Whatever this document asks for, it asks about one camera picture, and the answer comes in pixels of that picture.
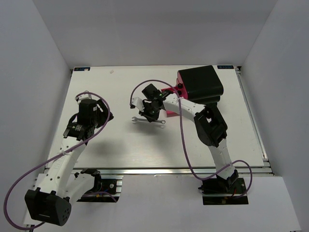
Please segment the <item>silver combination wrench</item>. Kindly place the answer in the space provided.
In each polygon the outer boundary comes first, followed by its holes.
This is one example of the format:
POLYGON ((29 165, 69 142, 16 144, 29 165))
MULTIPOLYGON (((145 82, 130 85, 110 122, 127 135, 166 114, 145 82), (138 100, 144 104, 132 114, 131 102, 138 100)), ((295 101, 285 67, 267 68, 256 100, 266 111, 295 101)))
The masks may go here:
POLYGON ((151 121, 149 122, 147 119, 145 118, 139 118, 139 117, 132 117, 131 121, 134 123, 139 123, 139 124, 145 124, 145 125, 159 125, 159 126, 164 126, 166 121, 165 120, 155 120, 155 121, 151 121))

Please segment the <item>black drawer cabinet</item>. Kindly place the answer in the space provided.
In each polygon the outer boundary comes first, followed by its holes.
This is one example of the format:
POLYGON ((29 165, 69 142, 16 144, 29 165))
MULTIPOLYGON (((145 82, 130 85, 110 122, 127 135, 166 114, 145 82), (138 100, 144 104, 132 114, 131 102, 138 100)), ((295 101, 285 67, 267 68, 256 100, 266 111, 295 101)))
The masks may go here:
POLYGON ((199 104, 218 103, 224 93, 213 66, 201 66, 178 71, 181 74, 189 101, 199 104))

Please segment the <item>pink bottom drawer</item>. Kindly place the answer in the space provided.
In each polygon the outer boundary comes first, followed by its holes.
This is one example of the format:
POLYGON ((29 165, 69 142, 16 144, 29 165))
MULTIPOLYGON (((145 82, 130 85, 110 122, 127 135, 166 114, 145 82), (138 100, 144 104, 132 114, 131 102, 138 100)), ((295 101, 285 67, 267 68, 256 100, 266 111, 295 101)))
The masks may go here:
MULTIPOLYGON (((178 89, 177 86, 175 86, 174 88, 175 88, 175 90, 176 90, 177 92, 179 91, 179 89, 178 89)), ((161 89, 162 92, 163 92, 163 91, 166 91, 166 90, 170 90, 170 91, 172 91, 172 92, 175 92, 174 89, 171 88, 171 87, 162 88, 162 89, 161 89)), ((172 111, 166 111, 166 115, 167 115, 167 117, 172 117, 172 116, 178 116, 178 113, 175 113, 175 112, 172 112, 172 111)))

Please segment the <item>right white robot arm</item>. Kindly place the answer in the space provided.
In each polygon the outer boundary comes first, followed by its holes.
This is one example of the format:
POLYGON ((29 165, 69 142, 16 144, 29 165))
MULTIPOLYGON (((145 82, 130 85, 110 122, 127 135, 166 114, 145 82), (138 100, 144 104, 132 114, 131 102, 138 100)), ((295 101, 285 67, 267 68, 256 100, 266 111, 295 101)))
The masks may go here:
POLYGON ((236 186, 239 175, 234 167, 227 148, 227 124, 216 105, 194 103, 181 97, 174 88, 157 89, 153 84, 143 91, 145 99, 130 96, 130 108, 137 108, 139 114, 148 122, 155 122, 160 111, 170 111, 178 114, 179 119, 192 121, 199 140, 206 145, 213 158, 218 188, 225 193, 236 186))

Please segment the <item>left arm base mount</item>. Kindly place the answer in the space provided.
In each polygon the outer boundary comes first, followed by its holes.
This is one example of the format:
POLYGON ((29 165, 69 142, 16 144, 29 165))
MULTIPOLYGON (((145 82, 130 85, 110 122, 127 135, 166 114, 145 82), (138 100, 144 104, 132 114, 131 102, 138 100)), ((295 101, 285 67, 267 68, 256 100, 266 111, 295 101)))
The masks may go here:
POLYGON ((78 202, 84 203, 116 203, 122 191, 123 176, 118 175, 102 175, 101 189, 94 195, 83 196, 78 202))

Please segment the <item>pink drawer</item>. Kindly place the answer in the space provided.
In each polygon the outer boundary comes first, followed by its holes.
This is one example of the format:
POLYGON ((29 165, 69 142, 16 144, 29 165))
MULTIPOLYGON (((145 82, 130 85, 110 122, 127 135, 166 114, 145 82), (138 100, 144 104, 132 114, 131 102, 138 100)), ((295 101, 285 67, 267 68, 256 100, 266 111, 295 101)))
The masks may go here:
POLYGON ((185 88, 185 84, 179 72, 177 72, 176 84, 177 84, 178 91, 181 92, 181 96, 185 99, 188 99, 188 92, 185 88))
MULTIPOLYGON (((177 86, 175 86, 174 88, 175 88, 175 90, 176 90, 177 92, 179 91, 179 89, 178 89, 177 86)), ((171 88, 171 87, 162 88, 162 89, 161 89, 162 92, 163 92, 163 91, 166 91, 166 90, 170 90, 170 91, 172 91, 172 92, 175 92, 174 89, 171 88)), ((178 116, 178 113, 175 113, 175 112, 172 112, 172 111, 166 111, 166 115, 167 115, 167 117, 172 117, 172 116, 178 116)))

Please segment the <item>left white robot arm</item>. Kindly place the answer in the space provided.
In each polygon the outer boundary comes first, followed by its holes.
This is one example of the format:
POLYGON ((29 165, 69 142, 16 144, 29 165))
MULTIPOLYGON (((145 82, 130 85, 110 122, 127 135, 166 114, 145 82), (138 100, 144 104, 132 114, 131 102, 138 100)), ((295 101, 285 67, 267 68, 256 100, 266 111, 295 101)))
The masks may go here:
POLYGON ((28 190, 25 202, 31 219, 63 226, 69 219, 74 203, 84 195, 94 195, 102 189, 100 172, 93 168, 76 173, 69 182, 78 158, 88 142, 113 119, 107 102, 88 91, 76 96, 78 112, 68 121, 63 132, 59 154, 35 190, 28 190))

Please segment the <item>pink top drawer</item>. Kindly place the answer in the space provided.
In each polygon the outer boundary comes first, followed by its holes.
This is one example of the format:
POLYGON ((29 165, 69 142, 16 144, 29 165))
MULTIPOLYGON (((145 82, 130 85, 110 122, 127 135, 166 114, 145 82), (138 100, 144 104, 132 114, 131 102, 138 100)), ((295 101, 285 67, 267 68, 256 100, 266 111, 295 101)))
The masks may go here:
POLYGON ((188 99, 188 92, 185 88, 185 84, 179 72, 177 72, 176 84, 177 84, 178 91, 181 92, 181 96, 185 99, 188 99))

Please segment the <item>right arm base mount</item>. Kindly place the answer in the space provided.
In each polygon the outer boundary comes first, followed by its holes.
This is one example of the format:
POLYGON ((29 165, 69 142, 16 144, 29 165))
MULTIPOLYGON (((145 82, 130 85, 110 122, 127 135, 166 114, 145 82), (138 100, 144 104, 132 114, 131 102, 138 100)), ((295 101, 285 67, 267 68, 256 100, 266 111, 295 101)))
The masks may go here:
POLYGON ((198 190, 202 194, 204 205, 248 205, 243 178, 238 178, 230 189, 221 186, 216 178, 202 181, 198 190))

